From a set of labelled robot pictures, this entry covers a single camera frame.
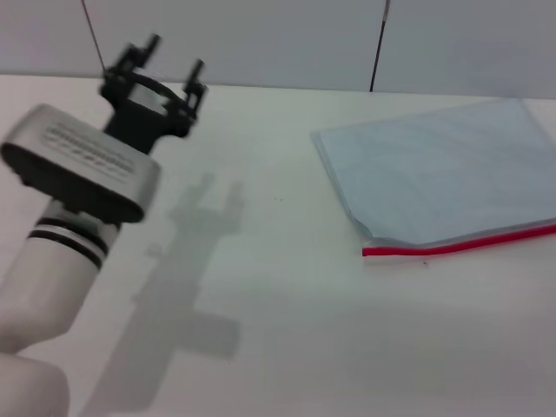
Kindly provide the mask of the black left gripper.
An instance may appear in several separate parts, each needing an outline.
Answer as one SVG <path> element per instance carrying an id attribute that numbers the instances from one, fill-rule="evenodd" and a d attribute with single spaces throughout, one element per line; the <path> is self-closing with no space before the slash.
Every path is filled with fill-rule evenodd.
<path id="1" fill-rule="evenodd" d="M 195 61 L 183 85 L 184 97 L 179 97 L 156 80 L 134 72 L 146 65 L 159 42 L 161 37 L 153 34 L 143 47 L 130 43 L 113 68 L 104 72 L 100 88 L 100 95 L 113 108 L 113 115 L 103 132 L 142 153 L 151 152 L 157 140 L 164 136 L 187 137 L 198 120 L 198 111 L 207 92 L 207 86 L 199 80 L 204 69 L 201 59 Z M 132 101 L 131 92 L 136 86 L 164 97 L 166 103 L 162 105 L 162 112 Z"/>

